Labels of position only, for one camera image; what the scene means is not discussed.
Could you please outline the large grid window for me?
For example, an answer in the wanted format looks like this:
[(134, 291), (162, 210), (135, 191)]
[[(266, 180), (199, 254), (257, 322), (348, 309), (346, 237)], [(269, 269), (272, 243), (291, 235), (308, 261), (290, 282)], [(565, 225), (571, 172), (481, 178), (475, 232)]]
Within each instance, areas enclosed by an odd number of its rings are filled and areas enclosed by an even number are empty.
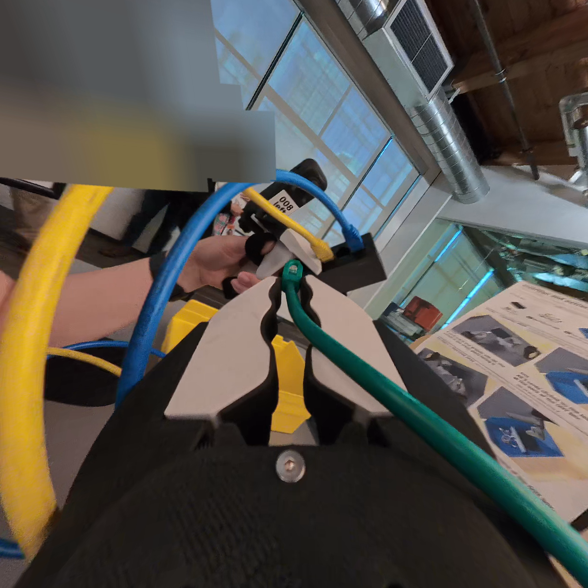
[(326, 193), (379, 237), (420, 174), (294, 1), (212, 1), (220, 79), (275, 115), (276, 166), (312, 158)]

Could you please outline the silver spiral duct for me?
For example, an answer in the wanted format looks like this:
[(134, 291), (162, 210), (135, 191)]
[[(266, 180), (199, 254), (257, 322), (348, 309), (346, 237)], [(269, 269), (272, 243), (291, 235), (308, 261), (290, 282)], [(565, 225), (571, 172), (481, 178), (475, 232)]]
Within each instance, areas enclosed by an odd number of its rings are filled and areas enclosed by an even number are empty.
[(452, 198), (462, 204), (484, 199), (489, 184), (443, 88), (412, 107), (409, 116), (449, 182)]

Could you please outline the instruction poster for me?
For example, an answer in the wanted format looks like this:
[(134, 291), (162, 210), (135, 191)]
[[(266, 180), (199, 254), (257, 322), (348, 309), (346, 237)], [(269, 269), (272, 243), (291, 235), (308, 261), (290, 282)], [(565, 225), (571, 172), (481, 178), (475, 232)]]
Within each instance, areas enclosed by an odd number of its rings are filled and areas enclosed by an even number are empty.
[(587, 533), (587, 301), (518, 282), (411, 347), (497, 461)]

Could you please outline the black ethernet switch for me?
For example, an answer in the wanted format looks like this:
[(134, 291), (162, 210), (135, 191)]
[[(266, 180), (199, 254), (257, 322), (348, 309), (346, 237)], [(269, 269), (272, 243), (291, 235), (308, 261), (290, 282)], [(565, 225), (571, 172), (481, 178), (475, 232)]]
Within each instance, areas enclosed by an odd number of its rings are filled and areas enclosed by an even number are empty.
[(337, 292), (349, 292), (383, 282), (386, 272), (371, 233), (362, 235), (364, 248), (352, 252), (346, 243), (332, 247), (334, 260), (322, 263), (318, 280)]

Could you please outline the person's left forearm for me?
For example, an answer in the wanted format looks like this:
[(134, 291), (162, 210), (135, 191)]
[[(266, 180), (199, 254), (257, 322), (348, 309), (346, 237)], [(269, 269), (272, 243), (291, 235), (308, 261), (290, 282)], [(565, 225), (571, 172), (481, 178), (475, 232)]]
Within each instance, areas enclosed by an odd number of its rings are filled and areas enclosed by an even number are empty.
[(166, 254), (70, 275), (59, 295), (49, 346), (93, 341), (135, 321)]

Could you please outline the black oval pad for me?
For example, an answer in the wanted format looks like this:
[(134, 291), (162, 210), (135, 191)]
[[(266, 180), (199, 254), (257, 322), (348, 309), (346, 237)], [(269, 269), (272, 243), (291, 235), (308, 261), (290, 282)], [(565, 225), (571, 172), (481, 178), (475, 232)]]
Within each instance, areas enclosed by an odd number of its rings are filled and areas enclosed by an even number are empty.
[(118, 377), (106, 370), (66, 357), (46, 362), (44, 399), (64, 405), (104, 407), (114, 404)]

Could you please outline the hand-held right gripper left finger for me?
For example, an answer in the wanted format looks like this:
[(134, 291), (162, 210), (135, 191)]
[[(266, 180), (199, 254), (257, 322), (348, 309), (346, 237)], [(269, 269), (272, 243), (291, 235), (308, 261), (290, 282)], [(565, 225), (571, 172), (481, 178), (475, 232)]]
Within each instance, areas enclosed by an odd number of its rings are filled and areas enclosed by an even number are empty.
[(281, 281), (268, 277), (210, 319), (165, 409), (168, 419), (271, 420), (278, 401), (272, 342)]

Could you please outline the silver vertical pipe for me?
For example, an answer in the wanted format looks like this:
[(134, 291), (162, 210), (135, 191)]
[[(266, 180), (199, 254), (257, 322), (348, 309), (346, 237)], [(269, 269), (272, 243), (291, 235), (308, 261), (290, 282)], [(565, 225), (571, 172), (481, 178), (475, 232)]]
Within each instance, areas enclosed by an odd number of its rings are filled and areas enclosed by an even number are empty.
[(587, 201), (587, 92), (560, 99), (559, 111), (569, 155), (577, 159), (576, 180), (570, 179), (569, 182), (580, 182)]

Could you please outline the silver air vent box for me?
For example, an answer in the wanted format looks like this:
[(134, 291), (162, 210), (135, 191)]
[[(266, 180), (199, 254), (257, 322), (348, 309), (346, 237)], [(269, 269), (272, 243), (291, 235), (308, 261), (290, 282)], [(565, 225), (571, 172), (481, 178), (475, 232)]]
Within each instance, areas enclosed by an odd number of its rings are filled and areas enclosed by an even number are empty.
[(368, 1), (364, 48), (408, 112), (426, 105), (454, 63), (425, 1)]

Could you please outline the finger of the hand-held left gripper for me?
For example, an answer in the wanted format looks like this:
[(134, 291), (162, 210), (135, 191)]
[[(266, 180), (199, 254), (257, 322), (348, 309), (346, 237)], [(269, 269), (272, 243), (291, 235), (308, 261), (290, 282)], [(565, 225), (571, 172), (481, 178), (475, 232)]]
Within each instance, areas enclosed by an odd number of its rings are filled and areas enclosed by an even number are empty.
[(321, 274), (322, 263), (304, 237), (293, 229), (285, 229), (279, 240), (310, 272), (315, 275)]

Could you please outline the person's left hand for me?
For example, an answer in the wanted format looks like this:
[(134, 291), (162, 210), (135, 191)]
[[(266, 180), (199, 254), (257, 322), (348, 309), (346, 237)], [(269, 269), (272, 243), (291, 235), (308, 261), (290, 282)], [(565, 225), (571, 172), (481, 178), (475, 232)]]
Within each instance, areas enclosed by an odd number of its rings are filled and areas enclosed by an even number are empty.
[(199, 241), (177, 285), (185, 292), (194, 292), (204, 286), (222, 289), (226, 282), (238, 295), (254, 287), (260, 280), (243, 269), (248, 240), (244, 236), (212, 236)]

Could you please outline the yellow plastic bin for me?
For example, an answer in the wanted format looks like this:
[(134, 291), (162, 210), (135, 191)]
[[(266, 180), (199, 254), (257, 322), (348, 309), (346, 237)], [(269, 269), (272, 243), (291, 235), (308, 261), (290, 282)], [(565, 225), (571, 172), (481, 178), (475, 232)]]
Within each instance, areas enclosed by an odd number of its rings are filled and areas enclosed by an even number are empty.
[[(187, 334), (201, 323), (208, 322), (217, 309), (197, 300), (190, 300), (166, 327), (161, 351), (170, 352)], [(271, 430), (280, 434), (294, 433), (310, 414), (303, 399), (305, 361), (295, 342), (280, 334), (273, 339), (279, 379), (279, 400), (272, 416)]]

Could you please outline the orange red box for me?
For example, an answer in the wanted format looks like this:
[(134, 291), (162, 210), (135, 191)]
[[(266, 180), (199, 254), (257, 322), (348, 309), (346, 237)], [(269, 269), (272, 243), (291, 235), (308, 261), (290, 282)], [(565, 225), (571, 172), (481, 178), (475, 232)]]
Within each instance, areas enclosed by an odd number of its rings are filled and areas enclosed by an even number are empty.
[(428, 333), (442, 318), (443, 313), (432, 303), (414, 296), (404, 307), (402, 315)]

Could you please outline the thin dark ceiling pipe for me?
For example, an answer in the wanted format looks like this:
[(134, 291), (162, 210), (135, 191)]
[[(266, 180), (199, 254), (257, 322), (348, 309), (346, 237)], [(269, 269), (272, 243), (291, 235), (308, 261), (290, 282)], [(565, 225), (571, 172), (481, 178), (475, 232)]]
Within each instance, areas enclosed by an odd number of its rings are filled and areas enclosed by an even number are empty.
[(507, 100), (512, 122), (514, 123), (518, 133), (518, 139), (522, 149), (522, 153), (525, 157), (526, 163), (530, 168), (533, 180), (538, 181), (540, 179), (539, 168), (536, 162), (536, 158), (533, 154), (532, 145), (529, 142), (526, 132), (521, 124), (520, 118), (518, 117), (515, 100), (513, 98), (509, 82), (507, 80), (507, 69), (506, 67), (504, 67), (502, 60), (499, 57), (492, 34), (483, 14), (481, 2), (470, 1), (469, 3), (471, 5), (471, 10), (477, 29), (481, 34), (483, 43), (489, 54), (490, 62), (495, 72), (496, 81), (498, 82), (498, 85), (501, 87), (502, 93), (504, 94), (504, 97)]

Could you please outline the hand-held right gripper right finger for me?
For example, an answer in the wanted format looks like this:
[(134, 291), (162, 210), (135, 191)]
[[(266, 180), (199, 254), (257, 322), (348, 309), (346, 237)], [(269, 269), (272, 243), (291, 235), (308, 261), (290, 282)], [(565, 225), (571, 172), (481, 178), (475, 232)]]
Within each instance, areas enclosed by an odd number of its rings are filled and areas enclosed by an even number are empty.
[[(316, 276), (307, 275), (300, 287), (303, 307), (323, 331), (357, 357), (404, 388), (376, 327), (368, 314), (346, 295)], [(391, 417), (392, 413), (316, 348), (311, 350), (311, 383), (320, 392), (351, 410), (353, 418)]]

